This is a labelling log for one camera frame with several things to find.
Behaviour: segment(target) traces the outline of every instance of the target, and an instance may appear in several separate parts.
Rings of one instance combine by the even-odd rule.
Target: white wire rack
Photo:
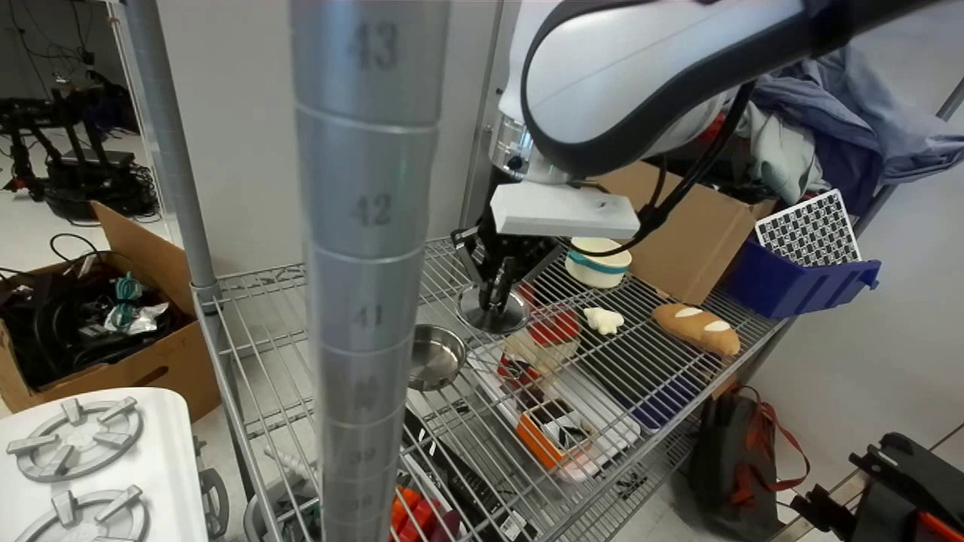
[[[521,445],[515,424],[503,416],[511,395],[484,390],[484,367],[498,365],[501,341],[468,324],[459,313],[471,292],[450,244],[426,252],[420,323],[460,333],[475,356],[459,378],[440,390],[411,390],[406,409],[423,426],[406,424],[400,448],[400,483],[433,496],[433,516],[459,516],[447,524],[450,539],[610,539],[648,499],[666,473],[686,455],[686,417],[740,367],[696,351],[655,329],[650,310],[662,304],[640,281],[618,289],[584,289],[547,255],[517,289],[536,301],[526,324],[551,323],[559,310],[610,307],[628,315],[618,338],[600,338],[581,324],[579,351],[564,362],[554,378],[579,377],[579,409],[594,420],[588,445],[610,445],[618,455],[600,461],[565,456],[556,467]],[[728,318],[746,351],[764,342],[777,323],[715,299],[715,313]],[[254,539],[317,539],[317,433],[312,433],[312,357],[305,330],[305,267],[270,267],[225,277],[220,299],[204,304],[225,329],[225,350],[216,351],[236,383],[231,401],[250,455],[247,473],[258,489]]]

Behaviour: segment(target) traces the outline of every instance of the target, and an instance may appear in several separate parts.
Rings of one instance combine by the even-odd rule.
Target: wire shelf
[[[483,333],[459,313],[471,277],[450,244],[429,244],[420,323],[468,341],[471,362],[451,384],[411,390],[416,420],[404,426],[400,486],[429,496],[450,539],[610,539],[659,486],[656,473],[671,473],[679,461],[670,456],[686,455],[684,420],[740,362],[725,365],[656,330],[648,313],[662,299],[640,281],[618,289],[568,281],[564,252],[547,255],[515,292],[526,301],[526,324],[541,324],[547,338],[559,333],[551,323],[584,307],[618,310],[628,324],[618,338],[581,324],[575,356],[505,390],[498,373],[505,338]],[[707,307],[739,329],[744,357],[777,329],[725,299]],[[222,383],[236,383],[222,395],[241,409],[247,473],[268,499],[250,513],[250,539],[317,539],[305,265],[225,277],[204,310],[222,323],[225,350],[216,356],[231,373]],[[591,426],[556,465],[540,445],[521,445],[511,409],[525,409],[526,390],[565,398]]]

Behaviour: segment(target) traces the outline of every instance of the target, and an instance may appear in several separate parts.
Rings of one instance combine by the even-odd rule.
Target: cardboard box
[[[190,402],[190,416],[201,417],[220,402],[220,395],[204,333],[192,318],[195,310],[184,252],[175,244],[138,229],[127,217],[101,206],[94,208],[113,244],[110,262],[130,270],[144,286],[164,289],[178,310],[190,313],[190,323],[115,365],[94,365],[42,388],[30,388],[23,383],[11,357],[9,330],[0,323],[0,398],[9,409],[26,409],[94,388],[156,384],[184,395],[184,401]]]
[[[610,193],[631,195],[636,208],[650,201],[656,180],[659,172],[645,163],[597,176]],[[681,176],[666,174],[659,201],[679,183]],[[632,246],[632,275],[684,304],[702,304],[744,246],[752,224],[771,212],[773,201],[746,206],[707,185],[692,185],[662,229]]]

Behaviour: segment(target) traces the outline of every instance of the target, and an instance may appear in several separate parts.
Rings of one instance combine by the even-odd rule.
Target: metal shelving unit
[[[471,281],[442,242],[426,252],[420,323],[460,333],[473,342],[473,351],[483,351],[483,365],[464,365],[460,377],[440,390],[411,390],[411,413],[423,417],[429,435],[406,433],[400,465],[411,467],[416,461],[423,477],[412,477],[411,486],[416,486],[420,493],[440,493],[442,510],[456,510],[464,517],[460,539],[484,539],[492,527],[505,524],[508,516],[521,516],[536,530],[536,539],[610,539],[689,451],[686,417],[707,395],[725,384],[740,362],[725,365],[656,330],[648,313],[662,301],[632,277],[607,292],[579,286],[565,277],[559,252],[547,255],[521,289],[540,289],[541,299],[526,315],[529,324],[547,323],[556,310],[581,307],[610,307],[628,315],[618,338],[604,341],[584,329],[579,356],[556,373],[556,378],[579,373],[588,383],[622,378],[640,388],[640,398],[588,401],[588,406],[597,409],[591,413],[591,417],[597,417],[594,438],[614,438],[625,448],[622,456],[584,465],[584,471],[591,471],[584,483],[564,483],[556,477],[572,465],[546,471],[517,443],[511,424],[501,416],[503,402],[483,390],[484,369],[478,367],[498,362],[501,350],[492,350],[492,342],[501,338],[475,330],[459,313]],[[292,533],[312,539],[312,516],[307,513],[317,499],[305,499],[305,489],[298,489],[298,480],[317,480],[319,465],[312,429],[317,384],[305,330],[305,265],[225,277],[220,281],[220,295],[209,301],[199,299],[199,304],[204,313],[213,313],[225,330],[225,345],[216,350],[216,357],[220,367],[236,377],[236,390],[222,390],[231,395],[225,402],[236,406],[231,416],[241,420],[238,443],[245,443],[245,467],[258,490],[273,493],[273,499],[258,499],[268,507],[257,516],[273,521],[265,521],[257,535],[270,539],[270,527],[276,527],[287,539]],[[740,330],[746,342],[744,357],[781,329],[725,299],[715,299],[707,307]],[[632,413],[618,402],[645,406],[648,401],[659,401],[659,406],[675,413],[670,413],[670,420],[655,433],[640,438],[622,435],[628,420],[636,420]],[[447,477],[430,461],[430,448],[440,443],[498,493],[484,517],[473,517],[447,483],[440,483]]]

